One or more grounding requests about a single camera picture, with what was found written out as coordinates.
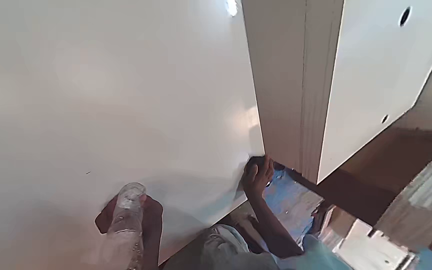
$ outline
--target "man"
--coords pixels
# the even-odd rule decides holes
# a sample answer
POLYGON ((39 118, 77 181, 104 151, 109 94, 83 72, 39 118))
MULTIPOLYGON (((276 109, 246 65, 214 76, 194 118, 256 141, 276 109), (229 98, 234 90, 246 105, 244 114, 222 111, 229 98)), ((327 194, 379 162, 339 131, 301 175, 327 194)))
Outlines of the man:
MULTIPOLYGON (((263 192, 274 173, 273 160, 268 156, 252 157, 244 168, 241 183, 246 197, 256 214, 251 221, 263 238, 269 252, 255 254, 237 230, 228 225, 216 224, 203 231, 190 245, 198 252, 176 254, 165 264, 165 270, 258 270, 258 269, 350 269, 340 262, 315 238, 309 239, 309 250, 303 251, 288 231, 279 222, 263 198, 263 192)), ((111 224, 116 198, 112 199, 96 218, 101 233, 106 233, 111 224)), ((143 270, 157 270, 159 245, 162 232, 163 207, 147 196, 143 204, 143 270)))

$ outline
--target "plastic bottle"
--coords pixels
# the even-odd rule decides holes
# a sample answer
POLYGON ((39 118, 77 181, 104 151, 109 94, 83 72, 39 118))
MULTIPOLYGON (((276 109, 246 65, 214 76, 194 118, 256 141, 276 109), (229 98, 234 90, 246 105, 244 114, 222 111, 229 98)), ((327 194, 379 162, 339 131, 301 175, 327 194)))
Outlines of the plastic bottle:
POLYGON ((129 183, 119 191, 113 220, 101 250, 100 266, 103 269, 141 270, 144 199, 146 188, 140 183, 129 183))

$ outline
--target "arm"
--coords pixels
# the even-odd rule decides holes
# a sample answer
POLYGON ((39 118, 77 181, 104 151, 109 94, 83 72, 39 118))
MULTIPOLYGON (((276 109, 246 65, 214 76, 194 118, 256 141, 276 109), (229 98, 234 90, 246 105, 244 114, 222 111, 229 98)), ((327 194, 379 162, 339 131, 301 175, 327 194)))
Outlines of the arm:
POLYGON ((252 223, 274 255, 280 258, 302 255, 303 250, 263 199, 265 187, 273 177, 273 166, 273 160, 265 156, 263 164, 260 166, 248 164, 244 170, 242 179, 244 192, 258 219, 258 222, 252 223))

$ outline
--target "hand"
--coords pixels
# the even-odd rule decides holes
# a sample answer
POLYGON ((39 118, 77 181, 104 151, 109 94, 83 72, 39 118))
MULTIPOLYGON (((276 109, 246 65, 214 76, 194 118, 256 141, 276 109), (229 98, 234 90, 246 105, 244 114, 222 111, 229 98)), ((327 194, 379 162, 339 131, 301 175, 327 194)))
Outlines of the hand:
MULTIPOLYGON (((113 212, 116 206, 116 202, 118 200, 118 196, 114 196, 107 205, 103 208, 101 213, 96 217, 94 222, 99 229, 99 232, 105 234, 108 232, 108 229, 113 220, 113 212)), ((142 200, 142 233, 143 237, 147 238, 148 236, 161 236, 162 228, 163 228, 163 206, 154 200, 149 195, 144 195, 141 197, 142 200)))
POLYGON ((163 230, 163 206, 154 200, 151 196, 146 195, 142 204, 142 237, 161 237, 163 230))
POLYGON ((262 198, 263 192, 274 174, 274 163, 269 156, 264 156, 262 164, 246 164, 241 179, 244 193, 249 198, 262 198))

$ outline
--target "forearm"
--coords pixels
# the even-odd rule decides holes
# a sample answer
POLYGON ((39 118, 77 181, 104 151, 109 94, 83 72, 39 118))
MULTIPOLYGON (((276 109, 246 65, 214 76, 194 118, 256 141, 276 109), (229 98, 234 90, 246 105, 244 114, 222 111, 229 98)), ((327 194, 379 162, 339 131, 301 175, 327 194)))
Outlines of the forearm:
POLYGON ((302 249, 279 222, 266 201, 257 195, 249 195, 248 200, 259 222, 258 232, 266 242, 269 251, 280 258, 302 255, 302 249))

